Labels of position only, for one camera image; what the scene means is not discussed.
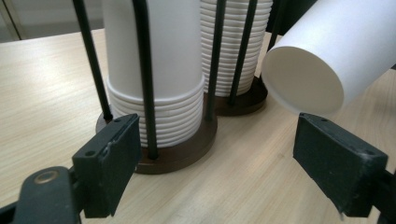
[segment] table surface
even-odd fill
[[[104,32],[93,33],[106,77]],[[35,171],[70,167],[100,113],[80,34],[1,44],[0,206],[17,201]],[[330,120],[387,153],[393,172],[395,115],[396,72],[389,70]],[[218,117],[215,143],[198,162],[166,175],[133,175],[114,217],[83,222],[376,223],[375,208],[369,218],[343,222],[293,159],[297,118],[271,95],[255,113]]]

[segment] tilted paper cup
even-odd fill
[[[396,63],[396,1],[319,0],[266,54],[263,82],[289,110],[330,115]]]

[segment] brown round base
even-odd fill
[[[106,122],[101,115],[96,123],[96,132],[99,132],[105,126]],[[137,165],[135,172],[145,175],[160,175],[180,170],[195,163],[212,147],[217,129],[216,116],[213,116],[211,121],[202,119],[197,133],[189,140],[173,147],[158,148],[159,158],[157,160],[149,159],[148,149],[142,147],[142,160]]]
[[[260,109],[267,98],[268,90],[258,77],[254,77],[248,92],[236,96],[235,104],[229,105],[229,97],[215,97],[215,113],[218,116],[240,116]]]

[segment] stack of paper cups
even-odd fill
[[[228,0],[226,3],[216,86],[217,96],[226,97],[230,95],[242,33],[244,32],[248,13],[248,3],[249,0]],[[206,92],[208,90],[212,58],[216,4],[217,0],[201,0],[202,65]],[[250,89],[272,4],[272,0],[258,1],[237,95],[243,94]]]
[[[330,115],[396,63],[396,1],[320,0],[266,54],[263,81],[289,110]]]
[[[104,0],[108,55],[107,89],[114,116],[140,116],[147,146],[142,81],[131,0]],[[200,41],[200,3],[148,0],[157,146],[188,140],[202,119],[204,78]]]

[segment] wooden table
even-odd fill
[[[94,37],[106,77],[103,31]],[[0,206],[18,200],[33,172],[70,167],[72,155],[95,135],[100,113],[80,34],[1,44]],[[389,154],[394,171],[395,71],[330,119]],[[368,219],[341,221],[292,157],[296,123],[271,96],[253,114],[219,117],[215,144],[202,159],[171,174],[133,175],[114,217],[83,222],[376,223],[376,209]]]

